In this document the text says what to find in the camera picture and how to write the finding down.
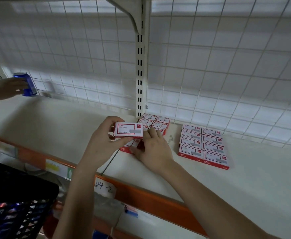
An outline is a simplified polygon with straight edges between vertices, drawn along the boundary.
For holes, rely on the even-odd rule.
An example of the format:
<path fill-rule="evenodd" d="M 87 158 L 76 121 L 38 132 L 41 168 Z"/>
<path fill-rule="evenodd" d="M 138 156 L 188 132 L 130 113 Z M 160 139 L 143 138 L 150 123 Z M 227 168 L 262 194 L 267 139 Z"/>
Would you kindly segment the white slotted shelf post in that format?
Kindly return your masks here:
<path fill-rule="evenodd" d="M 151 0 L 141 0 L 141 30 L 135 34 L 136 69 L 136 117 L 139 119 L 147 110 L 148 56 L 150 38 Z"/>

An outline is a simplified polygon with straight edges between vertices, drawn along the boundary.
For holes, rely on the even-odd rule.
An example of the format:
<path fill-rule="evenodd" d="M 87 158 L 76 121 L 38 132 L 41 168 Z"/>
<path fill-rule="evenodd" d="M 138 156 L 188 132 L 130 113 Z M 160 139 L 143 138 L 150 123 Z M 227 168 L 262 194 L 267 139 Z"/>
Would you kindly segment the person's left forearm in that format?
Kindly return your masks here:
<path fill-rule="evenodd" d="M 72 176 L 52 239 L 92 239 L 96 160 L 82 159 Z"/>

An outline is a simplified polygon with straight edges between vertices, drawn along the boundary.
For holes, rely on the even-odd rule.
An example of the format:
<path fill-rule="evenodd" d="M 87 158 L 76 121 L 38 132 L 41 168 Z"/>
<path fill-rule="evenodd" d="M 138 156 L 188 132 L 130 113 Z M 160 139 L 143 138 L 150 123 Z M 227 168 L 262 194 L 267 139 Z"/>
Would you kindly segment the blue red price tag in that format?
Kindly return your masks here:
<path fill-rule="evenodd" d="M 138 210 L 130 205 L 124 204 L 124 212 L 127 215 L 138 218 Z"/>

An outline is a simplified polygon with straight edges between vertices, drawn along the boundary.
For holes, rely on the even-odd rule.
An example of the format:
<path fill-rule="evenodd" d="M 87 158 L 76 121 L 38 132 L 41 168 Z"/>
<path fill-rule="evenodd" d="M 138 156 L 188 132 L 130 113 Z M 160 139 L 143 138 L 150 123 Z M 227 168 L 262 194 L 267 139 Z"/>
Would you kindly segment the orange shelf rail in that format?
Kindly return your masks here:
<path fill-rule="evenodd" d="M 29 163 L 38 169 L 45 169 L 46 159 L 53 160 L 73 169 L 76 167 L 74 163 L 20 145 L 16 146 L 16 144 L 0 138 L 0 152 L 8 152 L 8 149 L 12 149 L 13 157 Z M 113 177 L 101 175 L 100 173 L 97 173 L 95 177 L 99 177 L 115 185 L 116 200 L 181 226 L 201 236 L 208 237 L 203 227 L 196 221 L 194 215 L 183 203 L 151 192 L 150 190 L 125 183 Z"/>

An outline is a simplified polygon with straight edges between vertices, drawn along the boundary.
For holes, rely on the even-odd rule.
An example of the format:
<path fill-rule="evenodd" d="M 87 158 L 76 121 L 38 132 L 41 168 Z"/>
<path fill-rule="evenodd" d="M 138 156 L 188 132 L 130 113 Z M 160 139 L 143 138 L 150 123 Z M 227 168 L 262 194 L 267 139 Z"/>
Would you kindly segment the pile of blue cans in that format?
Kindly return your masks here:
<path fill-rule="evenodd" d="M 41 199 L 0 203 L 0 239 L 36 239 L 50 202 Z"/>

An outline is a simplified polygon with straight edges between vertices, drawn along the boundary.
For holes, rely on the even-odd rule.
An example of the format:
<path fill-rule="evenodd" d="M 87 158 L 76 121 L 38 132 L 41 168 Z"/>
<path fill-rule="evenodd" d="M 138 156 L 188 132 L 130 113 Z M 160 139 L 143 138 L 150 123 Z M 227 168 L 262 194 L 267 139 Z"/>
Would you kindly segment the red white staple box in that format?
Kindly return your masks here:
<path fill-rule="evenodd" d="M 115 138 L 132 137 L 133 139 L 143 139 L 143 124 L 116 122 L 115 123 Z"/>

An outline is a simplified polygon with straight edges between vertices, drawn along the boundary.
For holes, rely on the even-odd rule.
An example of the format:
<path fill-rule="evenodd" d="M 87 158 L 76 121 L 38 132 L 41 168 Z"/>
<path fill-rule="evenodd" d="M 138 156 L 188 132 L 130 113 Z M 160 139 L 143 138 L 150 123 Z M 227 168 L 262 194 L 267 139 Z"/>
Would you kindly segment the black plastic basket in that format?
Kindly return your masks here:
<path fill-rule="evenodd" d="M 0 163 L 0 203 L 49 199 L 49 214 L 59 191 L 59 186 L 53 182 Z"/>

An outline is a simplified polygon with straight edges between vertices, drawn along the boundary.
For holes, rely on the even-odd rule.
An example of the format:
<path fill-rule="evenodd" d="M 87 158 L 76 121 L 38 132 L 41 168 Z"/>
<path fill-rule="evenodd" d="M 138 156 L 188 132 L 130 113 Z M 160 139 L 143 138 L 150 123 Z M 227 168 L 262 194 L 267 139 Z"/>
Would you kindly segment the person's right hand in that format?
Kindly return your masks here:
<path fill-rule="evenodd" d="M 141 161 L 150 171 L 165 177 L 165 174 L 175 163 L 167 141 L 159 131 L 151 127 L 143 133 L 143 142 L 145 152 L 142 157 L 136 157 L 136 159 Z"/>

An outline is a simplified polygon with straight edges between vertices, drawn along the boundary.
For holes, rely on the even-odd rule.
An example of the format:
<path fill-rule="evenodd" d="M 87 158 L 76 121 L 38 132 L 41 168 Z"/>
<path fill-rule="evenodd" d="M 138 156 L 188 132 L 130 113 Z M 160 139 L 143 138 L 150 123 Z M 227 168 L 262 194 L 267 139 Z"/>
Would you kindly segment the white shelf bracket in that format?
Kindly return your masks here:
<path fill-rule="evenodd" d="M 144 0 L 107 0 L 120 11 L 124 12 L 132 22 L 134 31 L 143 35 L 143 1 Z"/>

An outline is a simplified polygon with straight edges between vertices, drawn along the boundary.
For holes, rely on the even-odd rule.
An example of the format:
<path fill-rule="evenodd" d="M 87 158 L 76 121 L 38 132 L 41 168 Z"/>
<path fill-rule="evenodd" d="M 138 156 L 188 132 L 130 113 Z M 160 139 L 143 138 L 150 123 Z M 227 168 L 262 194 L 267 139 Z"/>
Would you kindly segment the white handwritten paper label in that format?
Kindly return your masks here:
<path fill-rule="evenodd" d="M 116 195 L 116 187 L 112 183 L 96 177 L 94 192 L 103 197 L 114 199 Z"/>

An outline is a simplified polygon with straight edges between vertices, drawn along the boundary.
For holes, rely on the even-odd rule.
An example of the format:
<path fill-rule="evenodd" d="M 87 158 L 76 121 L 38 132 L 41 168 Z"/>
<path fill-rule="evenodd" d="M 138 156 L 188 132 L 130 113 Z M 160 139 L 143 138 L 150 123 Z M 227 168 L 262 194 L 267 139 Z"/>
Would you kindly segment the yellow green shelf label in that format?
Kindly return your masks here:
<path fill-rule="evenodd" d="M 53 160 L 46 159 L 45 170 L 70 181 L 74 169 Z"/>

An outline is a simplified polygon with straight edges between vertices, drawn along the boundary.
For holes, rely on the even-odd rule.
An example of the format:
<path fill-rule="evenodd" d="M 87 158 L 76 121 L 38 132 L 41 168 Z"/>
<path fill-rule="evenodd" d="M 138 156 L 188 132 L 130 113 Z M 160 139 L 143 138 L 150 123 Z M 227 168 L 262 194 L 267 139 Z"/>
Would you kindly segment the person's left hand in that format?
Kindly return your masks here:
<path fill-rule="evenodd" d="M 109 148 L 109 136 L 114 133 L 116 122 L 125 122 L 120 117 L 108 116 L 92 134 L 77 168 L 97 171 L 120 148 Z"/>

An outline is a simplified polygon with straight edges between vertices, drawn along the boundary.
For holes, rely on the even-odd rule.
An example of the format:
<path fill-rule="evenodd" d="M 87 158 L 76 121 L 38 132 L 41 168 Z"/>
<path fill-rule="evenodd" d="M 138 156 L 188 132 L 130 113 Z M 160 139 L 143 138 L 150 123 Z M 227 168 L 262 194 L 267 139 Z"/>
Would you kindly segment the person's right forearm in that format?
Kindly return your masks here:
<path fill-rule="evenodd" d="M 159 174 L 175 189 L 210 239 L 281 239 L 266 233 L 175 161 L 163 165 Z"/>

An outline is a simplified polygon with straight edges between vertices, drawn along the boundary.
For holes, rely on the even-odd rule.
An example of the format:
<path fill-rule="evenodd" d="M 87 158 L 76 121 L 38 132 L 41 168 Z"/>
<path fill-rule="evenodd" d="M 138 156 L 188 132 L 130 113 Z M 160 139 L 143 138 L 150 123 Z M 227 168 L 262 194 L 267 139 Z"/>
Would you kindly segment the group of red white boxes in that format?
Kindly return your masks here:
<path fill-rule="evenodd" d="M 166 134 L 167 129 L 170 124 L 170 118 L 152 115 L 152 114 L 143 114 L 143 116 L 138 119 L 137 123 L 141 123 L 143 125 L 143 131 L 149 130 L 153 127 L 155 130 L 159 131 L 163 136 Z M 141 138 L 133 138 L 129 143 L 121 147 L 119 150 L 121 152 L 132 154 L 130 148 L 135 147 L 144 151 L 144 142 Z"/>
<path fill-rule="evenodd" d="M 220 130 L 182 125 L 178 156 L 229 170 L 225 142 Z"/>

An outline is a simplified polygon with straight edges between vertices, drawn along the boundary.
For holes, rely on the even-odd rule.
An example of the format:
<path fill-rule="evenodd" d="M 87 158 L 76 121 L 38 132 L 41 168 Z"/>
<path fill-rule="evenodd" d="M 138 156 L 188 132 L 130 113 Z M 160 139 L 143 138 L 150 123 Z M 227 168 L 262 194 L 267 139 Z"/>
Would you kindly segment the blue drink can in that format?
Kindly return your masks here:
<path fill-rule="evenodd" d="M 29 74 L 27 74 L 26 72 L 16 72 L 13 73 L 12 75 L 15 78 L 24 79 L 28 84 L 28 88 L 23 90 L 24 93 L 22 94 L 22 96 L 33 97 L 37 95 L 37 89 L 32 81 L 32 77 Z"/>

